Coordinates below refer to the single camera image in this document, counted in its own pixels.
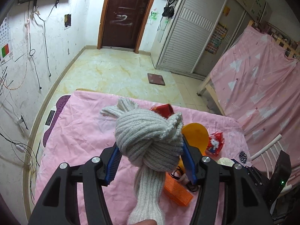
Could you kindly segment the person's left hand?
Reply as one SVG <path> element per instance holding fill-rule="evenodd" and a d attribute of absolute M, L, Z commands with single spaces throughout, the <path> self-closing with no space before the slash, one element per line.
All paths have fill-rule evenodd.
<path fill-rule="evenodd" d="M 133 225 L 157 225 L 157 222 L 153 219 L 146 219 L 144 221 L 137 222 Z"/>

